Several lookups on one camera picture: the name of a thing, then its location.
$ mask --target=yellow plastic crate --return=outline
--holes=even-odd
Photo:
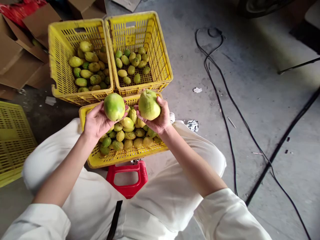
[[[156,94],[162,98],[161,93],[156,92]],[[135,104],[138,104],[139,98],[140,94],[123,97],[123,99],[126,100],[126,105],[128,106],[134,106]],[[98,105],[98,103],[84,106],[79,109],[82,131],[84,129],[87,112],[90,109],[93,109],[96,105]],[[107,156],[101,157],[99,147],[97,144],[88,158],[88,165],[90,168],[101,168],[122,162],[128,162],[134,159],[147,157],[167,150],[168,148],[164,143],[157,144],[154,142],[150,148],[141,147],[137,149],[135,147],[132,147],[130,150],[122,150],[118,152],[116,152],[115,150],[111,150]]]
[[[21,177],[23,163],[36,146],[22,107],[0,102],[0,187]]]
[[[108,17],[105,19],[105,26],[114,79],[121,96],[139,94],[143,88],[161,92],[172,81],[173,73],[156,12]],[[123,52],[126,48],[131,52],[137,52],[139,47],[146,49],[149,55],[147,66],[151,71],[143,75],[142,69],[136,68],[136,73],[140,73],[141,76],[140,84],[133,82],[134,75],[128,75],[131,84],[126,85],[123,79],[118,77],[114,53],[117,50]],[[122,69],[128,70],[128,67],[124,65]]]
[[[113,93],[114,80],[110,51],[108,44],[106,44],[106,31],[102,19],[52,23],[49,25],[48,31],[51,77],[56,82],[56,86],[52,85],[52,94],[56,98],[84,106],[101,102],[108,94]],[[79,44],[83,40],[93,44],[95,53],[99,53],[102,46],[107,48],[111,85],[109,89],[77,92],[78,87],[74,83],[75,77],[68,61],[72,56],[77,56]]]

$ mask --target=left hand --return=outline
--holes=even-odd
[[[104,112],[102,101],[99,105],[92,109],[91,112],[87,114],[83,133],[89,137],[94,137],[97,140],[99,140],[104,134],[106,134],[110,130],[110,128],[115,123],[119,121],[113,122],[107,118]]]

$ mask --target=black strap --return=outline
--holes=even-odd
[[[122,200],[117,201],[116,210],[114,211],[111,227],[107,236],[107,240],[113,240],[118,225],[118,218],[121,210]]]

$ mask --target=black cable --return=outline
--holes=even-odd
[[[235,165],[235,157],[234,157],[234,154],[233,154],[231,137],[230,137],[229,129],[228,129],[228,126],[227,126],[226,118],[225,118],[224,113],[223,113],[223,109],[222,109],[222,105],[221,105],[221,102],[220,102],[219,94],[218,94],[217,89],[216,89],[216,87],[215,87],[215,85],[214,85],[214,83],[213,83],[213,80],[212,80],[212,78],[211,78],[211,74],[210,74],[210,72],[209,72],[209,70],[208,70],[207,59],[209,59],[209,60],[214,64],[214,66],[217,68],[217,70],[219,71],[219,73],[220,73],[220,75],[221,75],[221,78],[222,78],[222,80],[223,80],[223,83],[224,83],[224,85],[225,85],[225,88],[226,88],[226,90],[227,90],[227,93],[228,93],[228,95],[229,95],[229,97],[230,97],[233,105],[234,105],[235,108],[237,109],[237,111],[238,111],[238,113],[239,113],[239,115],[240,115],[243,123],[245,124],[246,128],[248,129],[248,132],[249,132],[252,140],[253,140],[254,143],[256,144],[256,146],[257,146],[257,148],[259,149],[259,151],[260,151],[260,152],[263,154],[263,156],[268,160],[268,164],[266,165],[266,167],[265,167],[262,175],[260,176],[258,182],[255,184],[252,192],[250,193],[250,195],[249,195],[249,197],[248,197],[248,199],[247,199],[247,202],[246,202],[247,206],[249,205],[249,203],[250,203],[253,195],[255,194],[256,190],[258,189],[260,183],[262,182],[262,180],[263,180],[265,174],[267,173],[269,167],[271,167],[271,170],[272,170],[271,175],[272,175],[272,177],[274,178],[274,180],[275,180],[276,183],[279,185],[279,187],[281,188],[281,190],[285,193],[285,195],[288,197],[288,199],[289,199],[290,202],[292,203],[292,205],[293,205],[293,207],[294,207],[294,209],[295,209],[295,211],[296,211],[296,213],[297,213],[297,215],[298,215],[298,217],[299,217],[299,219],[300,219],[300,221],[301,221],[301,224],[302,224],[302,226],[303,226],[303,228],[304,228],[304,230],[305,230],[305,232],[306,232],[306,234],[307,234],[308,239],[311,240],[311,237],[310,237],[310,235],[309,235],[309,233],[308,233],[308,230],[307,230],[306,226],[304,225],[304,222],[303,222],[303,220],[302,220],[302,218],[301,218],[301,216],[300,216],[300,213],[299,213],[296,205],[294,204],[293,200],[292,200],[291,197],[288,195],[288,193],[287,193],[287,192],[284,190],[284,188],[281,186],[281,184],[279,183],[279,181],[277,180],[277,178],[276,178],[276,176],[275,176],[275,174],[274,174],[274,169],[273,169],[273,166],[272,166],[272,162],[273,162],[274,158],[276,157],[276,155],[277,155],[279,149],[281,148],[282,144],[283,144],[284,141],[286,140],[287,136],[289,135],[290,131],[293,129],[293,127],[295,126],[295,124],[296,124],[296,123],[299,121],[299,119],[306,113],[306,111],[310,108],[310,106],[313,104],[313,102],[314,102],[314,101],[317,99],[317,97],[319,96],[319,94],[320,94],[320,87],[319,87],[319,89],[313,94],[313,96],[310,98],[310,100],[307,102],[307,104],[304,106],[304,108],[300,111],[300,113],[296,116],[296,118],[293,120],[293,122],[291,123],[291,125],[289,126],[289,128],[287,129],[287,131],[285,132],[284,136],[283,136],[282,139],[280,140],[279,144],[277,145],[275,151],[273,152],[273,154],[272,154],[272,156],[271,156],[271,160],[269,160],[268,157],[264,154],[264,152],[263,152],[262,149],[260,148],[260,146],[259,146],[259,144],[257,143],[257,141],[255,140],[255,138],[254,138],[254,136],[253,136],[253,134],[252,134],[252,132],[251,132],[251,130],[250,130],[250,128],[249,128],[249,125],[247,124],[246,120],[245,120],[244,117],[242,116],[242,114],[241,114],[241,112],[240,112],[237,104],[236,104],[235,101],[233,100],[233,98],[232,98],[232,96],[231,96],[231,94],[230,94],[230,92],[229,92],[229,89],[228,89],[226,80],[225,80],[225,78],[224,78],[224,75],[223,75],[220,67],[216,64],[216,62],[215,62],[215,61],[212,59],[212,57],[211,57],[211,54],[212,54],[214,51],[216,51],[216,50],[222,45],[222,43],[223,43],[223,41],[224,41],[224,36],[223,36],[222,32],[221,32],[219,29],[217,29],[217,28],[213,28],[213,29],[214,29],[217,33],[219,33],[219,36],[221,37],[221,42],[220,42],[220,44],[218,45],[218,47],[214,48],[209,54],[208,54],[208,53],[199,45],[199,43],[198,43],[198,37],[197,37],[198,32],[199,32],[200,30],[204,30],[204,29],[198,29],[198,30],[196,31],[195,38],[196,38],[196,44],[197,44],[198,48],[199,48],[199,49],[202,51],[202,53],[204,53],[205,56],[206,56],[206,59],[205,59],[205,69],[206,69],[206,72],[207,72],[207,74],[208,74],[208,76],[209,76],[209,78],[210,78],[210,80],[211,80],[211,83],[212,83],[212,85],[213,85],[213,88],[215,89],[215,92],[216,92],[216,95],[217,95],[217,98],[218,98],[218,101],[219,101],[219,104],[220,104],[222,116],[223,116],[223,119],[224,119],[224,123],[225,123],[226,128],[227,128],[227,134],[228,134],[228,138],[229,138],[229,142],[230,142],[230,148],[231,148],[232,159],[233,159],[233,164],[234,164],[234,182],[235,182],[234,185],[235,185],[235,193],[237,194],[237,188],[236,188],[236,165]],[[213,35],[210,34],[210,28],[207,29],[207,33],[208,33],[208,35],[209,35],[210,37],[212,37],[212,38],[216,38],[216,37],[217,37],[217,36],[213,36]]]

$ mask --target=red plastic stool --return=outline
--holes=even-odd
[[[114,184],[114,177],[117,173],[121,172],[138,172],[139,179],[132,185],[117,186]],[[139,161],[137,165],[121,167],[116,167],[116,165],[109,166],[106,180],[127,199],[132,198],[143,187],[143,185],[148,182],[146,164],[144,161]]]

